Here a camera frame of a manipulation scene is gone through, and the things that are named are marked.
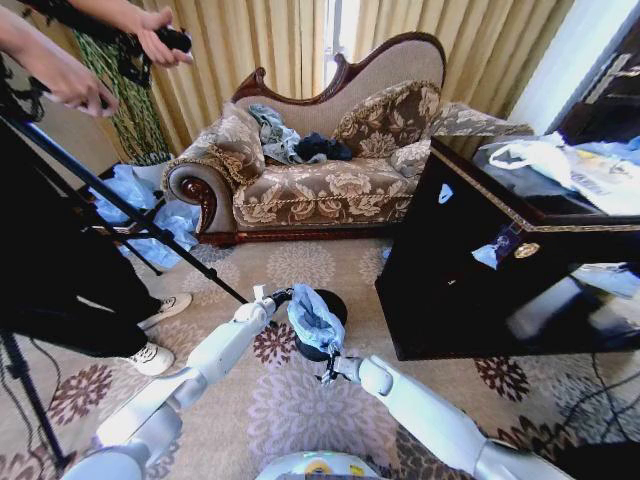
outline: floor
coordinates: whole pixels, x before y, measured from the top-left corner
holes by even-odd
[[[349,309],[347,354],[375,353],[391,361],[465,410],[491,436],[534,448],[552,460],[572,444],[623,438],[603,394],[583,402],[569,426],[559,428],[579,398],[600,389],[590,355],[396,361],[373,287],[386,244],[384,240],[286,242],[227,250],[198,246],[194,252],[245,296],[256,283],[273,289],[306,282],[335,291]],[[176,353],[174,369],[184,365],[193,347],[229,320],[238,306],[184,262],[161,277],[139,262],[134,266],[156,296],[176,291],[194,294],[184,313],[150,331],[155,341]],[[280,455],[314,449],[354,453],[388,478],[466,478],[440,464],[357,385],[337,381],[321,387],[314,374],[323,365],[296,352],[293,331],[283,314],[278,327],[260,334],[227,378],[184,412],[182,435],[149,469],[147,478],[254,478]],[[54,395],[53,365],[25,339],[21,345],[38,391],[47,404],[51,402],[49,416],[63,448],[74,452],[76,459],[90,451],[97,425],[145,382],[122,361],[92,359],[44,345],[61,367],[61,385]],[[604,380],[612,384],[640,369],[640,353],[602,354],[597,362]],[[24,403],[16,382],[10,378],[6,382]],[[638,392],[638,378],[610,392],[626,435],[635,440],[640,440]],[[37,432],[31,440],[35,455],[28,453],[25,424],[5,391],[0,391],[0,411],[0,479],[38,478],[41,466],[36,456],[45,460],[42,478],[55,478]]]

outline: tripod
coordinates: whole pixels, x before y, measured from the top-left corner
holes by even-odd
[[[86,199],[78,194],[78,192],[76,192],[49,164],[47,164],[40,157],[36,156],[36,159],[34,159],[35,168],[39,170],[40,173],[42,173],[45,177],[47,177],[55,186],[62,190],[67,195],[69,201],[72,204],[80,207],[87,219],[91,219],[93,222],[98,222],[100,225],[102,225],[107,231],[107,236],[114,240],[122,242],[129,250],[131,250],[134,255],[140,258],[149,268],[153,269],[153,271],[157,275],[159,275],[161,272],[159,272],[151,263],[149,263],[137,250],[135,250],[127,242],[127,237],[156,238],[165,246],[172,249],[180,257],[182,257],[186,262],[191,264],[206,278],[215,282],[218,286],[220,286],[220,288],[222,288],[225,292],[238,300],[240,303],[247,303],[247,300],[242,295],[240,295],[231,286],[224,282],[224,280],[218,277],[218,273],[214,268],[208,268],[187,250],[185,250],[182,246],[180,246],[180,244],[178,244],[174,240],[173,234],[169,230],[163,230],[159,228],[155,223],[153,223],[152,220],[147,218],[136,208],[132,207],[126,201],[120,198],[113,190],[105,185],[102,180],[100,180],[84,165],[78,162],[78,160],[71,156],[67,151],[65,151],[60,145],[58,145],[54,140],[47,136],[47,134],[45,134],[37,126],[30,122],[21,122],[19,120],[5,116],[3,116],[2,119],[8,125],[12,126],[16,130],[24,134],[27,138],[32,140],[45,152],[50,154],[58,163],[64,166],[72,174],[83,180],[88,186],[92,187],[104,198],[106,198],[112,204],[122,210],[122,212],[129,216],[129,218],[137,222],[143,230],[146,230],[146,232],[144,233],[135,234],[117,233],[108,222],[100,217],[100,215],[96,212],[94,205],[90,204]],[[33,385],[33,381],[31,380],[31,377],[29,375],[29,366],[22,356],[22,353],[12,333],[0,330],[0,338],[2,338],[2,343],[7,350],[9,360],[11,361],[11,366],[8,367],[9,372],[14,378],[20,380],[27,398],[29,399],[31,407],[35,412],[40,425],[42,426],[48,443],[51,446],[51,451],[53,452],[54,456],[54,465],[56,469],[62,471],[68,465],[70,458],[68,456],[65,456],[62,452],[62,449],[60,448],[60,444],[47,418],[46,411],[42,405],[42,401],[40,400],[38,393]]]

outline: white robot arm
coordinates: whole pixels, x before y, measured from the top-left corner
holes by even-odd
[[[187,366],[152,381],[109,417],[97,431],[103,448],[73,467],[65,480],[137,480],[178,436],[178,412],[193,405],[222,379],[270,322],[278,305],[254,287],[256,300],[242,305],[189,355]],[[337,357],[341,373],[380,400],[389,413],[434,455],[478,479],[567,479],[550,463],[487,439],[461,410],[376,356]],[[294,472],[291,462],[273,465],[259,479]]]

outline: person's hand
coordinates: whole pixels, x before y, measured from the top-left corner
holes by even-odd
[[[53,102],[94,117],[110,116],[118,109],[118,100],[98,77],[40,32],[29,35],[14,58],[49,88],[45,96]]]
[[[169,50],[155,33],[155,30],[161,27],[170,26],[172,18],[173,14],[169,7],[165,7],[160,12],[143,11],[140,15],[139,26],[134,32],[149,59],[166,68],[175,67],[180,62],[193,63],[193,57],[190,54],[176,48]]]

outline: carved wooden frame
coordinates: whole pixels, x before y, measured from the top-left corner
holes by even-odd
[[[382,43],[378,48],[373,50],[366,58],[358,63],[349,63],[344,55],[337,54],[334,58],[337,63],[336,73],[331,80],[331,83],[321,93],[315,97],[305,99],[295,99],[284,97],[264,83],[264,76],[266,70],[263,67],[256,68],[238,87],[231,101],[237,102],[241,98],[250,96],[263,96],[272,98],[282,103],[290,105],[318,105],[323,103],[333,96],[335,96],[340,90],[346,87],[354,78],[360,75],[366,67],[375,60],[380,54],[388,50],[389,48],[408,41],[423,41],[431,43],[436,47],[438,53],[442,58],[442,84],[444,84],[444,78],[446,75],[446,56],[444,48],[440,41],[431,34],[423,32],[407,32],[395,37],[390,38],[386,42]],[[195,178],[186,178],[180,185],[182,193],[189,199],[198,202],[202,207],[202,217],[199,229],[199,239],[202,242],[213,243],[217,245],[232,245],[240,242],[249,241],[273,241],[273,240],[328,240],[328,239],[340,239],[340,238],[365,238],[365,237],[377,237],[388,236],[392,232],[391,226],[372,226],[371,228],[326,228],[326,229],[283,229],[283,230],[258,230],[251,232],[216,232],[206,233],[207,229],[213,222],[215,217],[217,202],[215,193],[206,184],[206,182]]]
[[[272,98],[274,100],[278,100],[282,103],[287,103],[290,105],[317,105],[322,102],[326,102],[331,97],[335,96],[340,90],[346,87],[349,82],[351,82],[354,78],[356,78],[362,71],[373,61],[375,60],[381,53],[385,52],[389,48],[398,45],[403,42],[409,41],[423,41],[427,43],[431,43],[436,47],[440,56],[442,57],[442,85],[444,85],[444,79],[446,76],[446,56],[444,53],[444,48],[440,41],[429,33],[423,32],[407,32],[401,33],[400,35],[396,35],[395,37],[390,38],[383,44],[381,44],[378,48],[372,51],[369,55],[367,55],[362,61],[358,63],[349,63],[344,55],[338,53],[334,60],[338,64],[336,68],[336,74],[331,80],[331,83],[327,85],[322,92],[320,92],[315,97],[311,98],[303,98],[303,99],[295,99],[283,97],[282,95],[274,92],[269,87],[267,87],[264,83],[264,76],[266,75],[266,70],[263,67],[258,67],[251,73],[238,87],[236,92],[231,97],[231,101],[233,103],[237,102],[241,98],[244,97],[254,97],[254,96],[263,96],[267,98]]]

